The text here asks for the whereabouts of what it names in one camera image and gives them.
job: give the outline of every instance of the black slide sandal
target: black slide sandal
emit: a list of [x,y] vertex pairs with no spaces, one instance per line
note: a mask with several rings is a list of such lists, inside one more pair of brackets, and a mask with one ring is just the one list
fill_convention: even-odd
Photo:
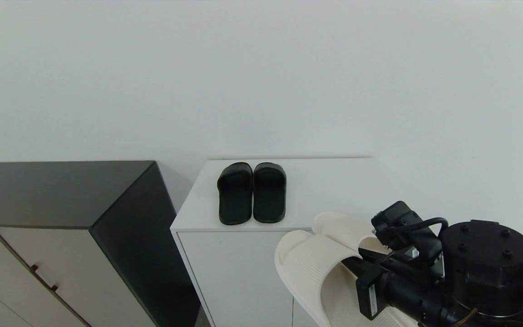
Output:
[[264,162],[253,172],[253,217],[276,223],[286,214],[286,173],[282,166]]
[[217,180],[219,220],[225,225],[238,225],[252,216],[252,168],[245,162],[227,166]]

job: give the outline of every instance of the dark gray cabinet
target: dark gray cabinet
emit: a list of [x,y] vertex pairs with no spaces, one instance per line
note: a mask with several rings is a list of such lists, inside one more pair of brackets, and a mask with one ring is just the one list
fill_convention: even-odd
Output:
[[33,327],[192,327],[175,216],[154,161],[0,163],[0,302]]

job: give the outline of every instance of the black cylindrical motor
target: black cylindrical motor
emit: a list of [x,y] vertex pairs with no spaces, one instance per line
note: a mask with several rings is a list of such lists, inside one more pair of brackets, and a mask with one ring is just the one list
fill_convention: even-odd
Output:
[[452,300],[491,317],[523,312],[523,235],[497,222],[470,221],[441,238]]

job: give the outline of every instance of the cabinet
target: cabinet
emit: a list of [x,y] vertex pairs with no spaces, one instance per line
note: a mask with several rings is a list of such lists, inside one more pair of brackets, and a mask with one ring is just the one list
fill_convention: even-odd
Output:
[[311,231],[323,211],[371,219],[403,199],[426,213],[428,201],[375,159],[255,159],[270,161],[287,178],[283,221],[264,224],[253,217],[235,226],[218,219],[216,182],[236,161],[207,161],[171,230],[212,327],[317,327],[282,284],[274,265],[280,238],[291,230]]
[[192,327],[175,215],[152,161],[0,163],[0,302],[32,327]]

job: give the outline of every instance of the white cabinet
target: white cabinet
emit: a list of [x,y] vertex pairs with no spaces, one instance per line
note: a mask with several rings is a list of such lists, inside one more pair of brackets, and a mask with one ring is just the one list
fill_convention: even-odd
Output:
[[274,266],[274,250],[290,230],[311,230],[323,211],[370,219],[398,199],[417,206],[416,190],[390,177],[373,159],[270,161],[287,178],[286,215],[275,224],[253,217],[235,226],[218,218],[216,182],[236,161],[207,161],[171,227],[212,327],[316,327],[294,302]]
[[292,296],[272,268],[285,234],[180,233],[215,326],[290,327]]
[[292,327],[318,327],[310,315],[294,300]]

